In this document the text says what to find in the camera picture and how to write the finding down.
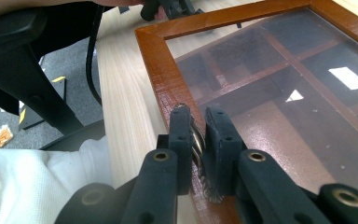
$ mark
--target glass panel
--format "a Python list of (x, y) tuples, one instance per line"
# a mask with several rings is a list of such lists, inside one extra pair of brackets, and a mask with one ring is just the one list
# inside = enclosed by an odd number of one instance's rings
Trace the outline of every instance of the glass panel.
[(208, 34), (168, 42), (200, 111), (224, 109), (306, 189), (358, 188), (358, 44), (309, 10), (230, 29), (188, 53), (174, 45)]

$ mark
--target floor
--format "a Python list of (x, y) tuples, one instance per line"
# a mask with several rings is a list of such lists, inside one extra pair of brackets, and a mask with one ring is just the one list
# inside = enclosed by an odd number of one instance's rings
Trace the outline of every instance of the floor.
[[(66, 103), (76, 113), (83, 125), (103, 119), (103, 110), (90, 93), (86, 81), (86, 54), (89, 40), (52, 52), (41, 63), (49, 80), (66, 77)], [(93, 55), (92, 76), (97, 90), (100, 89), (96, 51)], [(3, 148), (38, 149), (60, 138), (62, 134), (42, 122), (30, 129), (19, 130), (19, 117), (0, 111), (0, 128), (8, 125), (14, 137)]]

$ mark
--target black chair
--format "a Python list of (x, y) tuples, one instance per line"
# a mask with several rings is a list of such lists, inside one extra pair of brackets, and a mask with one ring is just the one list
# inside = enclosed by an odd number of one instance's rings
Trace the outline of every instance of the black chair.
[(54, 90), (30, 47), (30, 42), (42, 33), (46, 20), (41, 8), (0, 17), (0, 90), (24, 102), (61, 133), (68, 134), (83, 125)]

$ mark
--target wooden table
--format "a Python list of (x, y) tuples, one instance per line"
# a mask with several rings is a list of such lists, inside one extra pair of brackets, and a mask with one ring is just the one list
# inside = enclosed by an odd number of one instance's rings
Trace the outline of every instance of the wooden table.
[[(243, 5), (255, 1), (194, 1), (195, 9), (213, 11), (219, 8)], [(358, 15), (358, 1), (337, 0), (342, 6)], [(149, 25), (139, 16), (141, 7), (119, 14), (115, 8), (103, 15), (97, 42), (98, 65), (103, 93), (103, 115), (106, 135), (112, 161), (112, 177), (115, 187), (119, 187), (138, 175), (145, 154), (155, 148), (158, 134), (166, 133), (166, 127), (160, 115), (158, 104), (145, 70), (134, 29)], [(213, 41), (221, 35), (211, 35)], [(169, 43), (177, 48), (175, 57), (186, 53), (179, 40)], [(191, 42), (191, 48), (199, 43)], [(195, 223), (188, 197), (180, 198), (179, 219), (183, 223)], [(218, 218), (209, 217), (209, 221), (218, 222)]]

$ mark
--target white cloth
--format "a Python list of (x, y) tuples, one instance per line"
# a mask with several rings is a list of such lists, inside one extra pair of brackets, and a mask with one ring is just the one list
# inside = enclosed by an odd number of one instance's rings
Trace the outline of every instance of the white cloth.
[(112, 185), (106, 138), (77, 152), (0, 149), (0, 223), (54, 223), (90, 183)]

